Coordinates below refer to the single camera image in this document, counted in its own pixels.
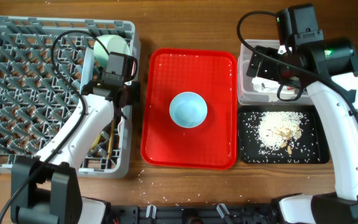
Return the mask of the white napkin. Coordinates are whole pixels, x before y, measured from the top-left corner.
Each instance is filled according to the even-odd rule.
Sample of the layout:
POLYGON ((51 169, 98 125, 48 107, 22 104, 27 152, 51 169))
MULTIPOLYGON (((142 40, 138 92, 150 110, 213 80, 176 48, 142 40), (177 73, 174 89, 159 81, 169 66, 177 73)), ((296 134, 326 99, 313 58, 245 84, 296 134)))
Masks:
MULTIPOLYGON (((277 93, 280 84, 273 80, 255 77, 252 79, 254 90, 261 93, 277 93)), ((281 93, 295 94, 296 89, 290 86, 283 86, 281 93)))

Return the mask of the green bowl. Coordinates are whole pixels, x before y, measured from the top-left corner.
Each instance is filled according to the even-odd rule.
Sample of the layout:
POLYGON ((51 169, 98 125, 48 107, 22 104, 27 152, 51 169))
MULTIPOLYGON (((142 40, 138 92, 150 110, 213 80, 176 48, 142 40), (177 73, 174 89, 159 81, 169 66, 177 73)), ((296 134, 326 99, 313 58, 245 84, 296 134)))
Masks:
POLYGON ((119 35, 102 35, 99 36, 99 42, 94 43, 94 56, 96 61, 103 68, 107 67, 108 63, 108 54, 104 50, 106 48, 108 52, 115 52, 120 54, 130 54, 129 45, 124 38, 119 35))

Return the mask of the large light blue plate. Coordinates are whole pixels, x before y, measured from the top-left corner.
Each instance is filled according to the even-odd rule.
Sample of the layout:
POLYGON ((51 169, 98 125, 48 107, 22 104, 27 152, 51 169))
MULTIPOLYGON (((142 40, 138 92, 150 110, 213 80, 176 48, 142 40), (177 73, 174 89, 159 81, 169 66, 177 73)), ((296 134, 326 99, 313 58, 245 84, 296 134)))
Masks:
POLYGON ((85 51, 85 57, 83 61, 83 69, 81 73, 80 90, 89 83, 93 77, 94 68, 94 50, 87 47, 85 51))

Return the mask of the clear plastic bin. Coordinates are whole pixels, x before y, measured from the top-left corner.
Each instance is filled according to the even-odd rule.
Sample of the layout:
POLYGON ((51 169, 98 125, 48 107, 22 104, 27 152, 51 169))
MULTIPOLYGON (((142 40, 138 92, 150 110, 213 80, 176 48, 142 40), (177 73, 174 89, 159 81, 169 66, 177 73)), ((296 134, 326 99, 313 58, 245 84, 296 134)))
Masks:
MULTIPOLYGON (((279 49, 280 42, 279 40, 259 40, 259 39, 247 39, 251 46, 256 47, 257 45, 263 47, 270 47, 274 49, 279 49)), ((299 99, 296 101, 282 101, 277 97, 277 93, 261 93, 254 90, 252 84, 252 77, 246 75, 249 62, 252 57, 252 52, 241 44, 241 53, 237 60, 237 96, 238 101, 242 105, 254 105, 254 104, 301 104, 301 105, 312 105, 312 100, 310 99, 307 91, 305 90, 299 99)), ((280 93, 281 99, 292 99, 295 98, 298 94, 296 90, 295 94, 283 94, 280 93)))

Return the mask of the wooden chopstick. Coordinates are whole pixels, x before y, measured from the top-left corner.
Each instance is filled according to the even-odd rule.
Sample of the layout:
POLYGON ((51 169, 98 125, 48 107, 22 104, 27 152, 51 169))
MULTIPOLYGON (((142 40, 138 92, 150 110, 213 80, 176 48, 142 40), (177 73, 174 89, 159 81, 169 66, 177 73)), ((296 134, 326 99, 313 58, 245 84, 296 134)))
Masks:
POLYGON ((114 128, 115 128, 115 119, 113 119, 111 122, 107 160, 110 160, 110 158, 111 158, 111 151, 112 151, 113 142, 114 142, 114 128))

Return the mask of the light blue small bowl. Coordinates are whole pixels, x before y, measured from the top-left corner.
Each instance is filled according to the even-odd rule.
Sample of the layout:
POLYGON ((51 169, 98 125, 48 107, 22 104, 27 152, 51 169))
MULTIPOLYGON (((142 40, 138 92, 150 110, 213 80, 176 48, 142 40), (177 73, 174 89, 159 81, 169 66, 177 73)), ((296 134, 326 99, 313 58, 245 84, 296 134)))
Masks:
POLYGON ((195 128, 204 122, 208 106, 199 94, 186 91, 173 98, 169 106, 172 121, 182 128, 195 128))

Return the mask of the white plastic fork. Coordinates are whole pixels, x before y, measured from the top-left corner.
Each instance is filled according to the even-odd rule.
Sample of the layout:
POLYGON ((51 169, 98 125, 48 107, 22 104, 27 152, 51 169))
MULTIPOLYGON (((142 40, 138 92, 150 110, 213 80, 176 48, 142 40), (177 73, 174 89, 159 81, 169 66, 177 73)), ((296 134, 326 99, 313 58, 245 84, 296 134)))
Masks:
POLYGON ((125 119, 121 117, 120 122, 117 125, 117 133, 119 135, 119 139, 122 139, 124 135, 124 127, 125 127, 125 119))

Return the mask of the yellow plastic cup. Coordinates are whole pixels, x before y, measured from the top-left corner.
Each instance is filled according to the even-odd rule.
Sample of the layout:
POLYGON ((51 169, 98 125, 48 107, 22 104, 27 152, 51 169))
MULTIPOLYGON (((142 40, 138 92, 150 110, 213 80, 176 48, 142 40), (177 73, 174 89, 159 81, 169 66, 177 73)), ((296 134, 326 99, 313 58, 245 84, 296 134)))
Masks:
POLYGON ((99 141, 100 141, 100 138, 101 138, 101 134, 98 134, 96 139, 94 140, 94 142, 92 143, 91 145, 91 149, 94 150, 95 147, 99 144, 99 141))

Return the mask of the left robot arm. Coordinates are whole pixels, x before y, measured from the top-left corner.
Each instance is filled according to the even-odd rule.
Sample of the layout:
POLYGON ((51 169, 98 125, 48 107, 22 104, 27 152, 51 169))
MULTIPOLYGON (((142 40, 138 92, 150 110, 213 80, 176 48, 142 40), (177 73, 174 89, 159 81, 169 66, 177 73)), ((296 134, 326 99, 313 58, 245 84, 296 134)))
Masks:
POLYGON ((123 107, 139 99, 126 85, 137 73, 137 59, 111 52, 102 77, 89 81, 68 121, 34 158, 19 158, 11 171, 11 198, 5 209, 13 223, 112 223, 111 204, 82 197, 78 169, 97 135, 123 107))

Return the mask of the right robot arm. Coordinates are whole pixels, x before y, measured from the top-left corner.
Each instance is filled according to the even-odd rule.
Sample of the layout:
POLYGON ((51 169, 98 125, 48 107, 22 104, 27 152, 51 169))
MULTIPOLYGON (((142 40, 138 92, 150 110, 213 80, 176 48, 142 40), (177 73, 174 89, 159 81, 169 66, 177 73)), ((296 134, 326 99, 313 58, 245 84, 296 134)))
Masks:
POLYGON ((284 52, 252 47, 249 71, 306 91, 321 119, 335 190, 277 200, 279 223, 358 223, 358 56, 347 38, 325 39, 311 4, 274 14, 284 52))

